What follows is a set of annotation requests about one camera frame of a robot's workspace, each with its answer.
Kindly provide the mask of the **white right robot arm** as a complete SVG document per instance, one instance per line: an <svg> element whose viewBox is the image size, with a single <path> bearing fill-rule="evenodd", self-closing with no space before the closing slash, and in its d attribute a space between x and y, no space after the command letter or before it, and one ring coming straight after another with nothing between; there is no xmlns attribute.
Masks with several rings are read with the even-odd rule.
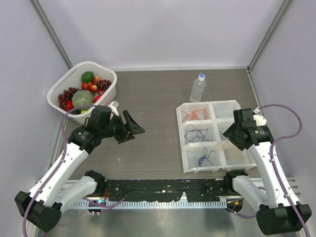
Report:
<svg viewBox="0 0 316 237"><path fill-rule="evenodd" d="M255 110L233 111L234 122L223 135L240 151L253 158L261 175L264 190L257 187L243 170L228 171L224 176L225 193L239 193L256 213L257 224L267 236L304 230L310 236L307 221L312 215L309 205L301 204L279 163L276 143L264 117Z"/></svg>

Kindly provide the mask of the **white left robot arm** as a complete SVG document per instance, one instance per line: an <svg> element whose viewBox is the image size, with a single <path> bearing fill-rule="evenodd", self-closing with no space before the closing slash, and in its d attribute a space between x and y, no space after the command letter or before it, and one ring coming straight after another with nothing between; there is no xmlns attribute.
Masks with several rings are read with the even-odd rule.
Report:
<svg viewBox="0 0 316 237"><path fill-rule="evenodd" d="M28 191L20 191L15 203L23 217L22 232L27 236L26 223L30 222L45 233L51 231L62 214L79 199L92 194L100 197L107 185L105 177L88 171L77 182L62 189L76 168L101 144L105 138L114 138L119 144L145 133L127 110L119 115L113 106L92 106L84 124L63 140L63 151L46 174Z"/></svg>

